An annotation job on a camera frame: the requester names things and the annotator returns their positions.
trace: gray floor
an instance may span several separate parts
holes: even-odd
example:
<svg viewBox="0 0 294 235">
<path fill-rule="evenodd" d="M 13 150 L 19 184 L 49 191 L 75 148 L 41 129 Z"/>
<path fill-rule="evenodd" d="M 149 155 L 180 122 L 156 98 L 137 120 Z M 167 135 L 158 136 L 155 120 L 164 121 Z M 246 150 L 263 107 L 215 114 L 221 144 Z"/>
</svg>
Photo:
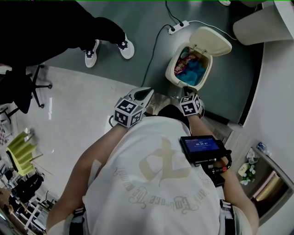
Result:
<svg viewBox="0 0 294 235">
<path fill-rule="evenodd" d="M 134 43 L 134 57 L 129 61 L 124 60 L 116 45 L 103 42 L 93 68 L 85 66 L 84 53 L 79 48 L 68 49 L 46 64 L 141 86 L 159 29 L 165 24 L 174 25 L 164 1 L 85 1 L 80 4 L 93 16 L 107 17 L 124 29 Z M 181 20 L 200 20 L 231 35 L 232 23 L 254 11 L 240 2 L 232 2 L 230 7 L 218 1 L 169 1 L 168 4 L 171 12 Z M 177 89 L 165 78 L 164 72 L 177 47 L 188 41 L 190 34 L 201 26 L 192 23 L 174 35 L 167 34 L 167 29 L 162 31 L 144 86 L 151 86 L 164 95 L 175 95 Z M 208 111 L 238 122 L 260 63 L 254 62 L 256 46 L 243 46 L 226 38 L 232 44 L 232 51 L 213 59 L 212 69 L 200 90 L 200 96 Z"/>
</svg>

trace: open trash can lid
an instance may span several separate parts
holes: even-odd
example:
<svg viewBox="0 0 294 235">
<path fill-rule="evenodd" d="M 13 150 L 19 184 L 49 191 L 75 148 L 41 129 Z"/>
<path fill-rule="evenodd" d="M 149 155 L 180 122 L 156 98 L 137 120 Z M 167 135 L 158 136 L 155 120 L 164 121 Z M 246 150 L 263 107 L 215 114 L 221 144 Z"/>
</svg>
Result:
<svg viewBox="0 0 294 235">
<path fill-rule="evenodd" d="M 191 36 L 190 42 L 212 56 L 222 56 L 232 50 L 231 43 L 209 27 L 200 27 Z"/>
</svg>

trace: office chair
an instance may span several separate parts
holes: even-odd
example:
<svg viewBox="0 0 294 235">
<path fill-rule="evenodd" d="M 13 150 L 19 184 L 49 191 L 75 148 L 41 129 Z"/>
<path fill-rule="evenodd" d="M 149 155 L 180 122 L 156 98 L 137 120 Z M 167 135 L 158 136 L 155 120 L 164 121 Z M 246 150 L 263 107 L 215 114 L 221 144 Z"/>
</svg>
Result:
<svg viewBox="0 0 294 235">
<path fill-rule="evenodd" d="M 17 106 L 16 109 L 7 113 L 8 108 L 0 111 L 0 114 L 5 114 L 9 122 L 11 123 L 11 116 L 18 110 L 23 113 L 28 113 L 28 109 L 33 96 L 40 108 L 44 108 L 44 104 L 40 104 L 36 89 L 37 88 L 52 88 L 52 84 L 49 85 L 36 85 L 37 77 L 40 68 L 44 65 L 38 65 L 37 71 L 34 75 L 33 80 L 31 79 L 32 74 L 25 74 L 25 68 L 23 70 L 12 68 L 12 71 L 6 71 L 5 74 L 0 75 L 0 104 L 7 104 L 14 102 Z"/>
</svg>

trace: small plant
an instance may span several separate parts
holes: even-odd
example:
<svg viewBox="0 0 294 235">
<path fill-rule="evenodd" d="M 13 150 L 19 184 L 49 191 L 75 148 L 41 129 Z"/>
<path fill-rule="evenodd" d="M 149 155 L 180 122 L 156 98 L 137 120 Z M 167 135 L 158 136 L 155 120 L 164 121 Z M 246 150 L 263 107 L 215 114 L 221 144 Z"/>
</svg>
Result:
<svg viewBox="0 0 294 235">
<path fill-rule="evenodd" d="M 240 183 L 242 185 L 247 185 L 248 182 L 253 182 L 255 179 L 255 165 L 249 165 L 250 167 L 248 167 L 247 171 L 245 171 L 245 173 L 243 174 L 242 180 L 240 181 Z"/>
</svg>

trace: yellow chair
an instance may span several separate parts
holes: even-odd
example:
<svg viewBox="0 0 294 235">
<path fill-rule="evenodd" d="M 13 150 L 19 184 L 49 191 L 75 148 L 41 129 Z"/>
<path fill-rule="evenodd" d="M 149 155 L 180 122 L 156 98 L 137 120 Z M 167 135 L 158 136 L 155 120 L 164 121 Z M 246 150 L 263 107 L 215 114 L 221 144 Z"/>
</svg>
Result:
<svg viewBox="0 0 294 235">
<path fill-rule="evenodd" d="M 37 148 L 37 145 L 29 143 L 31 137 L 28 141 L 24 141 L 24 138 L 27 136 L 27 133 L 22 132 L 7 147 L 7 154 L 9 155 L 12 164 L 14 164 L 14 168 L 17 168 L 18 173 L 21 176 L 34 170 L 31 163 L 33 160 L 32 152 Z"/>
</svg>

